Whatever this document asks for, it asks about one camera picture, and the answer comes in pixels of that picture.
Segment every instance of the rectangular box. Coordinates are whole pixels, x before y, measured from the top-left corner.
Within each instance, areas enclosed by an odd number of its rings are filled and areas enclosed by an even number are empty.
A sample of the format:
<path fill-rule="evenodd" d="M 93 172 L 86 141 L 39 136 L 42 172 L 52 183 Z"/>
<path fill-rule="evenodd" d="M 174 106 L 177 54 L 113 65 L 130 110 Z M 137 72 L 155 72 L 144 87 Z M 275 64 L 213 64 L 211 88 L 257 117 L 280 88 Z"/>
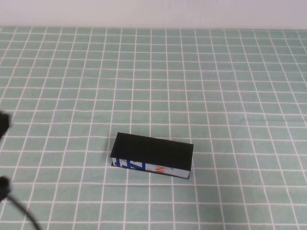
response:
<path fill-rule="evenodd" d="M 112 166 L 189 178 L 193 145 L 118 133 L 111 152 Z"/>

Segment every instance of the box lid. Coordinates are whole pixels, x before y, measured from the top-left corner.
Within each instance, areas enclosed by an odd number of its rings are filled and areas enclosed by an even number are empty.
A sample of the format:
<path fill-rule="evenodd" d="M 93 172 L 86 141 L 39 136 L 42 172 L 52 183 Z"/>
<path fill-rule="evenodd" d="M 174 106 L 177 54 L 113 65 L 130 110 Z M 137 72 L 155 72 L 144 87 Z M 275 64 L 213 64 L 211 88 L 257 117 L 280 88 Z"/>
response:
<path fill-rule="evenodd" d="M 118 133 L 110 157 L 191 170 L 193 145 Z"/>

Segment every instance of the table surface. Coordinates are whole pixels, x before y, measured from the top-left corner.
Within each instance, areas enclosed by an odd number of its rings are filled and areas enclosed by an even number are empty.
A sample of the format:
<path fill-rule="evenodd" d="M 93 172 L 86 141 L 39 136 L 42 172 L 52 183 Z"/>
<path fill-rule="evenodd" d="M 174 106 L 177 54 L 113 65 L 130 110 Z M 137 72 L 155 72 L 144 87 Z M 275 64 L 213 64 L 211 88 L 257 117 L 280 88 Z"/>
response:
<path fill-rule="evenodd" d="M 1 27 L 0 175 L 47 230 L 307 230 L 306 81 L 307 31 Z M 190 178 L 112 167 L 117 132 Z"/>

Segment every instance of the white grid line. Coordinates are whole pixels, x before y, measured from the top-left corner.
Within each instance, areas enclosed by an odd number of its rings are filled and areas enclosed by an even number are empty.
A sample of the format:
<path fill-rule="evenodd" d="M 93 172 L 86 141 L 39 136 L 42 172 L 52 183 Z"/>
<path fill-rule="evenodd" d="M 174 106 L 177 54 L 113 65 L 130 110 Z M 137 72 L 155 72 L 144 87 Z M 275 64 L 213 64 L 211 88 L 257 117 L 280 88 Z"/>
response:
<path fill-rule="evenodd" d="M 55 189 L 55 192 L 54 192 L 54 196 L 53 196 L 53 202 L 56 200 L 56 197 L 57 197 L 57 192 L 58 192 L 58 188 L 59 188 L 59 182 L 60 182 L 60 177 L 61 177 L 61 173 L 62 173 L 62 167 L 63 167 L 63 164 L 64 164 L 64 160 L 65 160 L 65 151 L 64 151 L 64 153 L 63 153 L 63 156 L 62 156 L 62 161 L 61 161 L 61 167 L 60 167 L 60 170 L 59 170 L 59 175 L 58 175 L 58 179 L 57 179 L 57 183 L 56 183 L 56 189 Z M 47 225 L 47 230 L 49 230 L 49 228 L 50 228 L 50 224 L 51 224 L 51 219 L 52 219 L 52 213 L 53 213 L 53 208 L 54 208 L 54 203 L 52 203 L 52 206 L 51 206 L 51 210 L 50 210 L 50 215 L 49 215 L 49 220 L 48 220 L 48 225 Z"/>
<path fill-rule="evenodd" d="M 245 113 L 245 119 L 246 119 L 247 124 L 248 124 L 248 119 L 247 119 L 246 113 Z M 250 131 L 250 128 L 249 128 L 249 127 L 248 127 L 248 133 L 249 133 L 249 136 L 250 136 L 250 138 L 251 138 L 251 140 L 252 140 L 252 135 L 251 135 L 251 131 Z M 253 141 L 252 141 L 251 143 L 252 143 L 253 151 L 254 151 L 254 153 L 255 153 L 256 151 L 255 151 L 255 146 L 254 146 Z M 257 163 L 258 169 L 260 170 L 260 166 L 259 166 L 259 162 L 258 162 L 257 157 L 256 157 L 256 163 Z M 261 179 L 262 185 L 264 185 L 264 180 L 263 180 L 263 176 L 262 176 L 261 173 L 260 173 L 260 179 Z M 269 202 L 269 199 L 268 199 L 268 195 L 267 195 L 266 189 L 264 189 L 264 195 L 265 195 L 265 198 L 266 198 L 267 202 Z M 268 208 L 269 208 L 269 212 L 270 212 L 271 223 L 272 223 L 273 229 L 275 230 L 275 225 L 274 225 L 274 219 L 273 219 L 273 214 L 272 214 L 271 206 L 268 205 Z"/>

